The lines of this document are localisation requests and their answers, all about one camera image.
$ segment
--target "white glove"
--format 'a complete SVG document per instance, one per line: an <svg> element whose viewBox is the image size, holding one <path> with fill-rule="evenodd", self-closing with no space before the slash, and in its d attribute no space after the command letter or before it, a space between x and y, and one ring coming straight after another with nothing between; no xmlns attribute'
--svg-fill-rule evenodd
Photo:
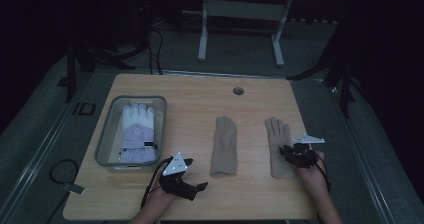
<svg viewBox="0 0 424 224"><path fill-rule="evenodd" d="M131 103L122 110L123 149L144 147L145 142L154 142L154 110L144 103Z"/></svg>

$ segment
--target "plastic bin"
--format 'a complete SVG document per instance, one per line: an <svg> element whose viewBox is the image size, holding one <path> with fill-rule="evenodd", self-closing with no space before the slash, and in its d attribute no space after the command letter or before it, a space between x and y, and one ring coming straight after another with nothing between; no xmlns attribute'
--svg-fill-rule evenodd
<svg viewBox="0 0 424 224"><path fill-rule="evenodd" d="M147 107L154 109L154 144L156 159L146 163L122 163L120 160L122 144L122 109L125 105L133 102L144 103ZM141 170L150 172L157 166L163 146L163 135L165 127L167 103L161 96L118 96L109 108L105 124L102 129L99 143L95 152L96 162L114 170Z"/></svg>

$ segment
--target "knit glove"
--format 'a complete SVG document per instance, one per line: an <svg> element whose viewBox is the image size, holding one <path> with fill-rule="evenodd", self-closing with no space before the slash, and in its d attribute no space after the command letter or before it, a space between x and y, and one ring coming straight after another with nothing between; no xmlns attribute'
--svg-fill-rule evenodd
<svg viewBox="0 0 424 224"><path fill-rule="evenodd" d="M122 148L141 148L154 141L154 110L144 103L131 103L122 110Z"/></svg>
<svg viewBox="0 0 424 224"><path fill-rule="evenodd" d="M216 119L210 175L213 178L237 173L237 130L227 116Z"/></svg>
<svg viewBox="0 0 424 224"><path fill-rule="evenodd" d="M281 119L275 117L265 120L266 130L268 132L268 143L271 158L271 175L274 178L292 178L295 177L296 171L288 163L284 156L280 154L279 147L290 144L290 125L284 123Z"/></svg>

